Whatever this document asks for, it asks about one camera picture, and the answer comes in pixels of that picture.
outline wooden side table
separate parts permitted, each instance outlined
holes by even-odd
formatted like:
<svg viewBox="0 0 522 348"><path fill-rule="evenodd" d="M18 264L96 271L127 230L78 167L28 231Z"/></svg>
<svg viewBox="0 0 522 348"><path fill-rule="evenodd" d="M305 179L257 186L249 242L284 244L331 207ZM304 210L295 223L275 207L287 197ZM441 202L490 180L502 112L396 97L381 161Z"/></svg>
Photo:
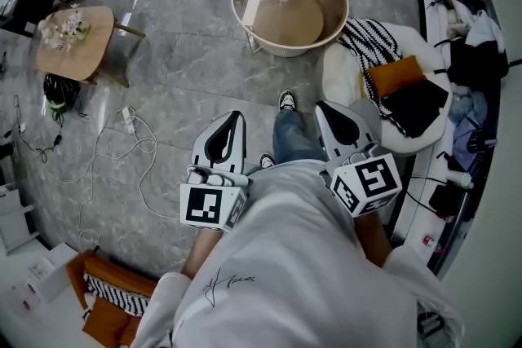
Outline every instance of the wooden side table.
<svg viewBox="0 0 522 348"><path fill-rule="evenodd" d="M141 38L144 38L145 34L116 22L113 11L109 7L81 7L78 10L82 12L82 18L91 24L85 39L73 44L70 51L52 50L40 41L37 53L38 69L45 73L89 83L93 83L94 77L100 75L124 87L129 87L127 80L104 71L100 63L115 28ZM53 15L52 21L60 27L70 14L71 9L58 11Z"/></svg>

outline floor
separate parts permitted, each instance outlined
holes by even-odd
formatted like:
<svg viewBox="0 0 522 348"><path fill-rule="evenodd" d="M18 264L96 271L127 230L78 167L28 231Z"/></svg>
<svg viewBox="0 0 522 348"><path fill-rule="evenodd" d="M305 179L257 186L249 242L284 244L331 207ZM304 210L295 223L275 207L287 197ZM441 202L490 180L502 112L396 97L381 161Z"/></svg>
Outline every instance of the floor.
<svg viewBox="0 0 522 348"><path fill-rule="evenodd" d="M90 195L90 180L60 185L78 178L91 158L105 118L129 104L154 131L159 141L157 162L142 186L156 211L176 216L179 184L189 163L192 141L215 117L240 110L247 125L247 162L255 165L262 151L272 147L275 104L282 89L293 90L309 121L315 101L315 63L320 51L293 59L264 52L252 55L237 27L230 0L79 0L82 6L110 6L121 20L144 31L139 42L119 33L109 48L105 68L125 73L124 89L100 79L98 86L82 85L83 112L66 115L63 141L41 163L17 141L14 174L26 204L38 207L35 223L51 244L65 241L81 249L77 235L78 202ZM418 27L417 0L349 0L352 17ZM42 111L43 75L35 71L36 42L0 31L0 51L7 51L9 68L0 81L0 126L15 121L13 95L20 97L24 138L34 147L50 144L58 126ZM121 117L108 123L99 151L116 156L134 142ZM92 201L82 212L82 228L93 228L100 247L111 258L148 275L178 270L196 232L178 222L149 213L142 205L137 182L150 156L134 151L118 162L97 159Z"/></svg>

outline striped fabric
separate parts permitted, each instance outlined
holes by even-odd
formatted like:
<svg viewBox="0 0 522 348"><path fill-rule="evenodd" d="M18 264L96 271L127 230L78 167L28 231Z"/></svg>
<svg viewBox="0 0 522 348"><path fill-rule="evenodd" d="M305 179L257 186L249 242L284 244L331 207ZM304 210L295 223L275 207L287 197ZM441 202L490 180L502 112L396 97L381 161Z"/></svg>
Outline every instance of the striped fabric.
<svg viewBox="0 0 522 348"><path fill-rule="evenodd" d="M381 119L390 121L404 135L405 130L393 119L392 111L381 103L368 69L402 59L394 37L373 19L349 19L344 24L338 42L356 57L363 75L366 97L378 109Z"/></svg>
<svg viewBox="0 0 522 348"><path fill-rule="evenodd" d="M129 315L143 316L150 302L148 297L138 293L127 292L89 273L84 272L83 279L92 294L121 307Z"/></svg>

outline black shoe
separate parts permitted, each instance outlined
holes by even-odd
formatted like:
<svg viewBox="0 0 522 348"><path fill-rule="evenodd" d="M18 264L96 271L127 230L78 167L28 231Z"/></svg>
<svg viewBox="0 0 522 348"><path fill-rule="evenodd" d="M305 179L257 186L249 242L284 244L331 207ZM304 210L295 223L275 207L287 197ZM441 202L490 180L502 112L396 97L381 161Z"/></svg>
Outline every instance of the black shoe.
<svg viewBox="0 0 522 348"><path fill-rule="evenodd" d="M295 96L290 90L285 90L279 96L279 110L295 110Z"/></svg>
<svg viewBox="0 0 522 348"><path fill-rule="evenodd" d="M272 154L269 154L268 152L265 152L264 154L261 154L261 158L259 158L259 165L262 169L267 169L268 167L273 167L276 164L276 160L274 160L274 157Z"/></svg>

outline jeans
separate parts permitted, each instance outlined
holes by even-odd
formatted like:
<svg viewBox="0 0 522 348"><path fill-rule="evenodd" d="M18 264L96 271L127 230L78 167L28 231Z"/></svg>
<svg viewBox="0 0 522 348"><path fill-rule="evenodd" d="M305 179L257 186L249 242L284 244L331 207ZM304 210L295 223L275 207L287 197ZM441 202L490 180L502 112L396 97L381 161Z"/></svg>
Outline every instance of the jeans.
<svg viewBox="0 0 522 348"><path fill-rule="evenodd" d="M322 148L304 135L303 120L295 111L284 109L279 112L272 141L276 164L295 160L327 161Z"/></svg>

